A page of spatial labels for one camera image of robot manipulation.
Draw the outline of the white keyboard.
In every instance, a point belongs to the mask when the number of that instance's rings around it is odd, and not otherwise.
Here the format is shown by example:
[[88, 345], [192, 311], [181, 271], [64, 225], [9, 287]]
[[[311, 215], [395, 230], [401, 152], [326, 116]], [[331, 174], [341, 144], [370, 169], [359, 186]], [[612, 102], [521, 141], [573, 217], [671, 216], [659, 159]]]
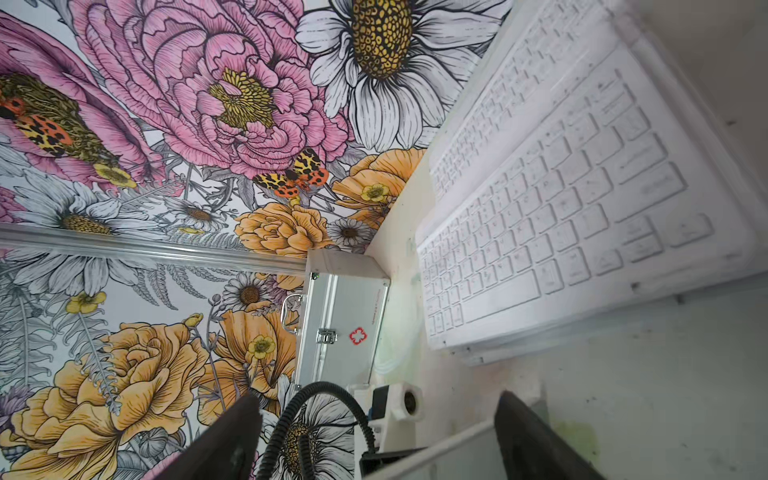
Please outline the white keyboard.
[[541, 87], [554, 84], [586, 31], [609, 15], [602, 1], [544, 1], [527, 13], [525, 26], [513, 29], [514, 38], [492, 42], [491, 59], [470, 79], [477, 91], [463, 101], [465, 115], [441, 133], [430, 157], [436, 199], [451, 191], [505, 122], [522, 112]]
[[416, 234], [426, 341], [478, 354], [759, 270], [767, 206], [646, 38], [572, 74]]

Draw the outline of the pink keyboard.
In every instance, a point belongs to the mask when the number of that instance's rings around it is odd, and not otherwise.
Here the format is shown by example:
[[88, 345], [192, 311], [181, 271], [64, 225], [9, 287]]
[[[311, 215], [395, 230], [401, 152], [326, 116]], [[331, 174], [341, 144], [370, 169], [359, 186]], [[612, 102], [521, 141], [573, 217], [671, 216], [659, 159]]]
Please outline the pink keyboard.
[[[618, 41], [650, 41], [682, 78], [703, 117], [723, 147], [738, 163], [742, 176], [767, 206], [767, 22], [758, 19], [743, 32], [724, 32], [718, 37], [691, 41], [658, 35], [634, 18], [616, 20], [606, 34], [595, 41], [586, 59], [596, 59]], [[568, 94], [574, 89], [572, 72], [563, 78]], [[721, 290], [764, 272], [767, 248], [760, 257], [759, 270], [743, 277], [692, 289], [645, 303], [628, 305], [578, 321], [533, 331], [478, 354], [455, 351], [462, 361], [480, 366], [530, 353], [538, 353], [572, 342], [617, 333], [635, 333], [658, 319], [669, 316], [690, 296]]]

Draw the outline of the yellow keyboard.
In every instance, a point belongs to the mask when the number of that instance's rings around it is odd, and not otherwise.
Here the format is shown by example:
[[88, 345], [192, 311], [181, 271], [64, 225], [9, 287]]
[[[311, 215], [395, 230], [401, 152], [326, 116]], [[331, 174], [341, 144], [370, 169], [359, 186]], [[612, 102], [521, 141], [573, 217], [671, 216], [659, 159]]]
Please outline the yellow keyboard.
[[494, 411], [482, 421], [430, 445], [418, 444], [418, 433], [435, 415], [427, 412], [416, 427], [416, 448], [372, 453], [363, 435], [355, 435], [355, 479], [508, 479], [494, 430]]

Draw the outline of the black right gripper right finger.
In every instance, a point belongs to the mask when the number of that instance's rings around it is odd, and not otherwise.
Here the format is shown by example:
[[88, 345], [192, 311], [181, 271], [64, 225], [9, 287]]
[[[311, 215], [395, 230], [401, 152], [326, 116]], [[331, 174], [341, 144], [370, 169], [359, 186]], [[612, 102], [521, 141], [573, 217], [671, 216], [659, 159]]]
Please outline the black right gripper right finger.
[[500, 395], [494, 430], [508, 479], [604, 480], [511, 391]]

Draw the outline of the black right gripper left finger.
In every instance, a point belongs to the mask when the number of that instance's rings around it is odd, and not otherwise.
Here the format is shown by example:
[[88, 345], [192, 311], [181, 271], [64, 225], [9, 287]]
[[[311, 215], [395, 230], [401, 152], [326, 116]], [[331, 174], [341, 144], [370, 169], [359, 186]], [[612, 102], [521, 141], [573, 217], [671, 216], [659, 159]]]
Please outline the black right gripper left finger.
[[237, 400], [154, 479], [235, 479], [251, 477], [262, 427], [260, 401]]

